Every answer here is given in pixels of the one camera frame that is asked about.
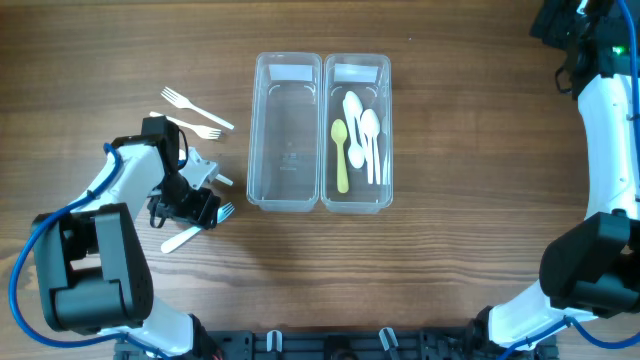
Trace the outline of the cream yellow spoon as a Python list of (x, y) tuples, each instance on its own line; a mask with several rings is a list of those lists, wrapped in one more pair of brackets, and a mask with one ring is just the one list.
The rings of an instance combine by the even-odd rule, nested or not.
[(336, 145), (336, 186), (339, 193), (349, 191), (347, 167), (345, 161), (344, 143), (348, 131), (342, 119), (336, 119), (331, 126), (331, 139)]

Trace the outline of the white spoon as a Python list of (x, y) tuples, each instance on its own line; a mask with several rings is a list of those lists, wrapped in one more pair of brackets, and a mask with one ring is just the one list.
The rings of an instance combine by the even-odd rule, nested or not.
[(367, 109), (361, 117), (361, 125), (368, 139), (369, 153), (371, 155), (371, 170), (377, 185), (381, 184), (381, 166), (378, 148), (378, 135), (380, 134), (380, 121), (373, 109)]
[(381, 133), (379, 137), (379, 147), (381, 155), (381, 184), (389, 184), (389, 160), (388, 160), (388, 145), (389, 145), (389, 119), (385, 116), (380, 122)]
[(357, 122), (363, 112), (361, 101), (353, 91), (347, 91), (343, 100), (343, 110), (349, 133), (350, 145), (347, 155), (351, 166), (360, 169), (365, 162), (363, 147), (360, 145), (360, 133)]
[(373, 165), (372, 149), (365, 132), (363, 130), (360, 130), (359, 135), (360, 135), (361, 146), (364, 150), (364, 156), (366, 161), (367, 182), (369, 184), (372, 184), (374, 182), (374, 165)]

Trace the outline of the white spoon top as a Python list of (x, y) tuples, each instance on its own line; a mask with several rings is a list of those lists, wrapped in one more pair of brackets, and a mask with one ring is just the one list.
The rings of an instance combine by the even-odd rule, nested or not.
[(360, 169), (365, 162), (363, 147), (360, 145), (360, 133), (357, 122), (363, 112), (361, 101), (353, 91), (347, 91), (343, 100), (343, 110), (349, 133), (350, 145), (347, 155), (351, 166)]

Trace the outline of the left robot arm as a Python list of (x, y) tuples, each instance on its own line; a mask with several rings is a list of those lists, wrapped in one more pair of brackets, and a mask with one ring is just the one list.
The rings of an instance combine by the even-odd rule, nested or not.
[(180, 172), (181, 138), (166, 117), (145, 118), (140, 134), (105, 145), (107, 162), (83, 195), (34, 219), (41, 306), (52, 330), (91, 340), (115, 335), (161, 358), (221, 358), (197, 317), (155, 297), (135, 229), (143, 207), (162, 221), (217, 225), (220, 198)]

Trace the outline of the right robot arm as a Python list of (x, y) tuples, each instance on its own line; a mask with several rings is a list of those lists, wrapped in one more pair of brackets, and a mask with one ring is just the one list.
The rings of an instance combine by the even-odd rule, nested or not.
[(558, 90), (576, 101), (584, 123), (587, 211), (547, 246), (537, 281), (479, 313), (462, 346), (506, 359), (575, 328), (599, 348), (628, 348), (638, 335), (604, 341), (583, 325), (639, 311), (639, 4), (546, 0), (530, 34), (566, 53), (557, 71), (570, 85)]

